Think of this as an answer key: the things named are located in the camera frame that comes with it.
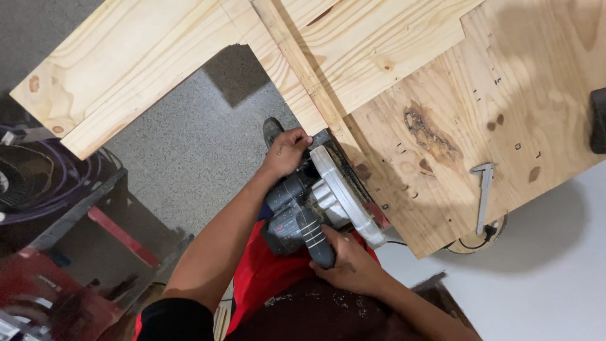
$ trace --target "hand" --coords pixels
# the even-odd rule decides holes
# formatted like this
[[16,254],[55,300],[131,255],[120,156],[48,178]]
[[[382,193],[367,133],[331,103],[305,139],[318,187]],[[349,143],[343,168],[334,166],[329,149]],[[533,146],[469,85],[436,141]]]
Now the hand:
[[341,235],[322,225],[326,239],[336,253],[335,267],[322,269],[313,261],[309,266],[316,275],[333,286],[360,295],[375,297],[394,279],[360,246],[351,234]]
[[307,136],[303,128],[287,130],[274,140],[261,165],[278,181],[295,171],[301,163],[301,155],[311,145],[313,138]]

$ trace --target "black sleeve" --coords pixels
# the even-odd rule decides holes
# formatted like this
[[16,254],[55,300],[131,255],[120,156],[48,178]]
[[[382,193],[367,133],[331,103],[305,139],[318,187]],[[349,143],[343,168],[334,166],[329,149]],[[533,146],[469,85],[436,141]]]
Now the black sleeve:
[[190,299],[163,299],[141,313],[137,341],[212,341],[213,314]]

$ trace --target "person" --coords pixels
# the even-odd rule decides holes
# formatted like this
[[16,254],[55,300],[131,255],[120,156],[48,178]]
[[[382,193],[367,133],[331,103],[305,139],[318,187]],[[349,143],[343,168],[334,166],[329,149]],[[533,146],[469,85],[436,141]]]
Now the person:
[[322,226],[336,253],[332,269],[311,262],[305,248],[274,256],[255,218],[312,137],[295,128],[269,140],[261,167],[193,240],[161,299],[139,315],[134,340],[214,340],[213,312],[232,277],[226,340],[479,340],[385,272],[356,233]]

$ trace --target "speckled floor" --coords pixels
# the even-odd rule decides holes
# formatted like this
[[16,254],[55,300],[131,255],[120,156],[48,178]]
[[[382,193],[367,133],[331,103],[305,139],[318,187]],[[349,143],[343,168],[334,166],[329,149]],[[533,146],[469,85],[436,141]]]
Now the speckled floor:
[[[0,91],[17,85],[101,2],[2,2]],[[233,46],[105,146],[129,170],[128,191],[166,229],[197,234],[261,164],[261,126],[270,116],[287,129],[297,125],[250,49]]]

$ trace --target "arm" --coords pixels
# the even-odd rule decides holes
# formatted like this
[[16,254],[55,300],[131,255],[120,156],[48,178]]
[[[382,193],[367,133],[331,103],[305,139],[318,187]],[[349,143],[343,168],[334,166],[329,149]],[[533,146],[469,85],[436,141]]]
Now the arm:
[[292,173],[311,145],[301,128],[278,136],[263,165],[185,250],[162,298],[193,299],[215,311],[242,258],[266,193]]
[[337,288],[382,301],[430,340],[480,340],[461,322],[390,276],[351,235],[341,235],[327,226],[322,228],[337,253],[337,259],[335,267],[329,270],[310,263],[320,278]]

